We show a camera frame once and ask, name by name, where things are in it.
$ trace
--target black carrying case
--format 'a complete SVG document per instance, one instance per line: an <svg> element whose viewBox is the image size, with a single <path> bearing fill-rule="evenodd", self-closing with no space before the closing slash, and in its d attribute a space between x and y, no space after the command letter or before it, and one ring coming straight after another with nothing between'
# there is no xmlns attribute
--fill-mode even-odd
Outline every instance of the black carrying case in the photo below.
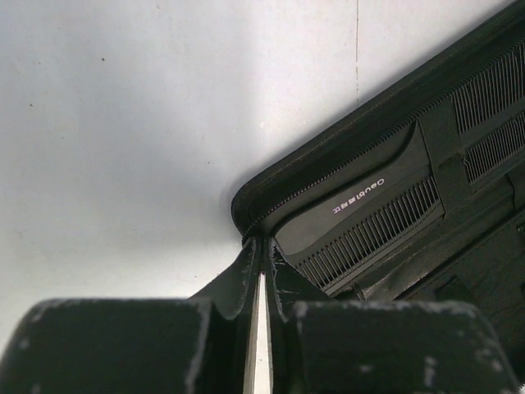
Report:
<svg viewBox="0 0 525 394"><path fill-rule="evenodd" d="M275 237L336 299L466 300L525 381L525 2L515 2L244 185L243 235Z"/></svg>

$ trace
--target zipper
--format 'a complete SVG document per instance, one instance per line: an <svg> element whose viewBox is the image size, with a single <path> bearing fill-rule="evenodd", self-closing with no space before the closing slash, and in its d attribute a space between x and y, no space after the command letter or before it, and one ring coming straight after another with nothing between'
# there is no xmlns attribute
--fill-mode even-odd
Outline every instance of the zipper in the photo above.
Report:
<svg viewBox="0 0 525 394"><path fill-rule="evenodd" d="M481 73L485 72L486 70L490 69L494 64L496 64L502 57L510 54L513 52L516 48L518 48L520 45L523 45L525 43L525 39L520 39L518 42L510 45L510 47L497 55L492 61L488 62L484 67L481 67L476 72L473 72L470 76L465 78L464 81L459 82L457 84L452 85L448 89L445 90L444 93L437 96L437 98L434 98L427 104L423 104L420 108L415 109L410 113L403 121L398 122L395 126L393 126L391 129L380 135L376 140L371 142L369 145L367 145L362 150L358 151L352 158L349 158L347 160L344 160L344 162L338 164L337 166L333 167L330 171L326 172L322 176L318 177L316 180L309 182L306 186L294 191L293 193L287 195L284 199L281 199L277 204L273 205L270 209L268 209L265 213L259 215L257 218L255 218L247 227L246 230L243 232L242 236L242 243L244 244L249 236L252 234L251 231L259 225L264 219L266 219L268 216L270 216L273 212L275 212L278 208L280 208L282 205L288 203L292 199L296 198L297 196L301 195L302 193L306 192L307 190L312 189L314 186L319 185L320 183L324 182L328 178L334 176L337 172L340 172L344 170L346 167L348 167L351 163L355 162L359 158L361 158L363 155L370 153L375 148L377 148L379 145L383 144L387 140L389 140L393 135L397 134L399 131L401 131L404 127L408 126L410 123L416 121L423 113L430 111L432 108L434 108L436 105L441 103L443 100L449 98L452 96L454 91L456 91L459 87L462 85L468 84L470 81L476 78L476 76L480 75ZM449 58L455 56L454 53L451 53L446 59L443 60L445 62ZM412 81L412 84L417 83L419 80L427 76L428 74L431 74L434 70L439 68L441 65L435 65L431 68L429 68L425 75L419 76L418 78L414 79ZM384 98L382 101L380 101L378 104L376 104L373 108L370 108L363 114L361 114L359 117L357 117L351 124L345 125L341 127L338 131L336 131L334 134L328 136L325 140L319 142L319 144L315 145L313 148L309 149L307 152L301 154L295 162L300 162L304 157L310 154L313 150L317 150L324 146L327 142L334 139L335 137L339 136L343 132L347 131L350 127L352 127L354 124L358 123L361 119L366 117L371 112L375 111L375 108L380 107L383 103L389 101L391 98L395 97L399 92L395 94L391 94L388 97Z"/></svg>

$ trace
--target ventilation slot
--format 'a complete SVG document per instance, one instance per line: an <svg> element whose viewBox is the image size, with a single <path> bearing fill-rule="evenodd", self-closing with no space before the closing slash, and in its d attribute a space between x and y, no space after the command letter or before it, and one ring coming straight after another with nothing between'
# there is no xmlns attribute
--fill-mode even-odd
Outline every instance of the ventilation slot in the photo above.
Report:
<svg viewBox="0 0 525 394"><path fill-rule="evenodd" d="M429 176L309 255L297 269L318 287L328 287L417 226L438 203L436 184Z"/></svg>
<svg viewBox="0 0 525 394"><path fill-rule="evenodd" d="M500 56L453 93L459 132L473 128L523 97L524 44Z"/></svg>
<svg viewBox="0 0 525 394"><path fill-rule="evenodd" d="M470 184L479 182L525 148L525 112L506 122L467 151L464 165Z"/></svg>

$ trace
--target worn paint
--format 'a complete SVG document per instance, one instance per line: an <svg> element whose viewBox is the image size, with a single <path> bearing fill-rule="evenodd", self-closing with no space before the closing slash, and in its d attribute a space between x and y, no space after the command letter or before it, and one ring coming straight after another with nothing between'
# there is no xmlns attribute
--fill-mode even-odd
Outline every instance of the worn paint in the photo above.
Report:
<svg viewBox="0 0 525 394"><path fill-rule="evenodd" d="M197 304L197 310L201 316L199 334L197 336L197 349L194 356L189 362L189 369L185 378L186 392L188 394L194 394L195 391L195 380L199 375L200 367L203 363L204 357L204 348L206 345L206 336L208 335L208 326L209 326L209 308L207 305L201 303Z"/></svg>
<svg viewBox="0 0 525 394"><path fill-rule="evenodd" d="M26 350L30 347L30 340L29 338L22 338L20 342L18 342L18 348L20 350Z"/></svg>
<svg viewBox="0 0 525 394"><path fill-rule="evenodd" d="M363 364L359 365L359 372L360 373L370 373L372 372L376 367L374 365L370 364Z"/></svg>
<svg viewBox="0 0 525 394"><path fill-rule="evenodd" d="M298 291L279 290L282 294L300 294Z"/></svg>
<svg viewBox="0 0 525 394"><path fill-rule="evenodd" d="M294 304L294 311L298 318L304 318L308 312L308 304L304 301L298 301Z"/></svg>
<svg viewBox="0 0 525 394"><path fill-rule="evenodd" d="M492 360L492 368L496 371L496 372L503 372L504 368L503 368L503 365L501 364L501 362L499 360Z"/></svg>
<svg viewBox="0 0 525 394"><path fill-rule="evenodd" d="M45 315L48 309L59 308L62 306L73 306L80 304L81 300L69 300L66 298L56 298L53 300L47 300L36 305L36 313L31 318L32 323L37 323Z"/></svg>
<svg viewBox="0 0 525 394"><path fill-rule="evenodd" d="M434 378L436 377L437 361L431 356L425 357L425 377L424 383L428 388L434 385Z"/></svg>
<svg viewBox="0 0 525 394"><path fill-rule="evenodd" d="M476 318L477 309L469 304L448 301L448 302L420 302L420 301L346 301L347 305L361 310L383 310L383 311L401 311L405 309L421 309L429 314L459 314L469 318Z"/></svg>

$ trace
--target white gap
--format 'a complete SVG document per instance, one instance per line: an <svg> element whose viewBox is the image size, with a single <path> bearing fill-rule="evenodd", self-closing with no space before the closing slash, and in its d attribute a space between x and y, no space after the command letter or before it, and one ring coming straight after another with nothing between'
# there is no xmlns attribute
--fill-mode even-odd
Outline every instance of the white gap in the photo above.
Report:
<svg viewBox="0 0 525 394"><path fill-rule="evenodd" d="M259 278L257 308L257 345L255 349L255 376L253 380L254 394L270 394L270 352L269 352L269 327L268 327L268 302L266 294L266 277L264 273Z"/></svg>
<svg viewBox="0 0 525 394"><path fill-rule="evenodd" d="M246 364L244 365L244 394L253 394L253 377L255 376L255 353L257 350L257 332L258 332L258 316L259 316L259 289L261 288L261 277L257 279L255 287L255 297L252 304L252 318L249 323L248 335L248 350L246 356Z"/></svg>

